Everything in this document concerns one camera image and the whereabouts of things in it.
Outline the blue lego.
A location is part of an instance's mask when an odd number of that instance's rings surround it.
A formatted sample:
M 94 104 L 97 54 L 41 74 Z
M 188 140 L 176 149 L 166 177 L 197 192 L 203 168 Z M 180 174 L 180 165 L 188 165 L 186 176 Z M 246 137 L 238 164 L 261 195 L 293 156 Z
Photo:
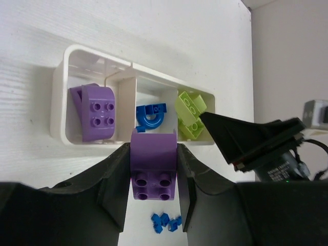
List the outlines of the blue lego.
M 158 128 L 163 123 L 166 113 L 166 103 L 137 106 L 136 120 L 139 124 L 136 126 L 137 132 L 140 133 Z

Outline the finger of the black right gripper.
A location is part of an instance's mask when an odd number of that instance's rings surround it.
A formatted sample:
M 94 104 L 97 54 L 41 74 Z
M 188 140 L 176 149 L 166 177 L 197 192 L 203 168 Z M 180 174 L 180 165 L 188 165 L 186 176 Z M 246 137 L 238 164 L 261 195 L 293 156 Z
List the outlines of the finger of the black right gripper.
M 248 172 L 276 161 L 301 144 L 299 118 L 256 124 L 210 112 L 200 119 L 224 159 L 235 171 Z

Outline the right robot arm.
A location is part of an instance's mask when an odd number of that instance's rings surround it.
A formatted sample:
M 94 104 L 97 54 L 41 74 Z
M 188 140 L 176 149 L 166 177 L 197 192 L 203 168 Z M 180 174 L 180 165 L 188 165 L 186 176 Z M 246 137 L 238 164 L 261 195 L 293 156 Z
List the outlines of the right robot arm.
M 309 180 L 297 148 L 308 142 L 327 150 L 327 145 L 304 138 L 299 118 L 258 124 L 204 112 L 200 119 L 225 161 L 236 172 L 254 171 L 260 181 Z

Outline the purple butterfly lego brick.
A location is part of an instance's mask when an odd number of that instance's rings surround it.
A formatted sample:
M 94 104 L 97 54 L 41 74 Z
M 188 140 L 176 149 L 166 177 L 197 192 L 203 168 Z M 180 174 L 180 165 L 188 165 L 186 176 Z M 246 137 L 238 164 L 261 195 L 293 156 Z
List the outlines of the purple butterfly lego brick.
M 177 172 L 177 134 L 139 133 L 130 142 L 130 171 L 136 200 L 174 200 Z

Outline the blue lego brick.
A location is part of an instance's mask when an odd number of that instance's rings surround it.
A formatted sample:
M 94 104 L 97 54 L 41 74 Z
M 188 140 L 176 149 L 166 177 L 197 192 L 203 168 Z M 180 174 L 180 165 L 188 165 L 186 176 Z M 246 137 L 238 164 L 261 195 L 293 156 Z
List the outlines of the blue lego brick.
M 170 232 L 175 232 L 181 224 L 182 224 L 182 217 L 178 216 L 168 222 L 168 230 Z
M 155 233 L 160 234 L 163 231 L 163 227 L 168 225 L 170 218 L 167 213 L 162 213 L 160 216 L 154 213 L 151 216 L 151 221 L 153 223 L 153 229 Z

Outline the purple rounded lego brick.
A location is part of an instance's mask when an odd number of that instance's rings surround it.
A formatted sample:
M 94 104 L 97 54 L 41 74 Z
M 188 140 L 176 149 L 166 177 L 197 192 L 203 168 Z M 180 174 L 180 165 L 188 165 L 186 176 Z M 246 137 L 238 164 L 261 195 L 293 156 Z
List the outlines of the purple rounded lego brick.
M 110 139 L 115 132 L 115 96 L 109 87 L 92 83 L 69 89 L 82 128 L 82 141 Z

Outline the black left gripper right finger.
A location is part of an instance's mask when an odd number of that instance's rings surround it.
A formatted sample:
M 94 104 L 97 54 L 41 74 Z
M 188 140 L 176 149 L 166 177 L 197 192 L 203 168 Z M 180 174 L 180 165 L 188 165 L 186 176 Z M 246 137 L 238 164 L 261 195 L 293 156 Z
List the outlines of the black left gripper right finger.
M 177 147 L 189 245 L 327 245 L 327 182 L 232 182 Z

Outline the green square lego brick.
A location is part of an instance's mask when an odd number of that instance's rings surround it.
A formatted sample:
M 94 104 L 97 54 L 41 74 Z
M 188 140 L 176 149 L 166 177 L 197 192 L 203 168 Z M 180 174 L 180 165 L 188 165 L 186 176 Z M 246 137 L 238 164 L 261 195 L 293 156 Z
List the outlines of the green square lego brick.
M 200 119 L 190 126 L 186 126 L 182 120 L 178 120 L 178 129 L 185 139 L 197 140 L 205 129 L 204 124 Z

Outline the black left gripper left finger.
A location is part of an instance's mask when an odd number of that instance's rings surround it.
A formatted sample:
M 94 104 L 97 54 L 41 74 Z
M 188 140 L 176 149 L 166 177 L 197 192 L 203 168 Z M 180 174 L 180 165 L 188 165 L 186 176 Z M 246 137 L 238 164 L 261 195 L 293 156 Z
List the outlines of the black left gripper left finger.
M 130 187 L 130 146 L 54 187 L 1 183 L 1 245 L 117 245 Z

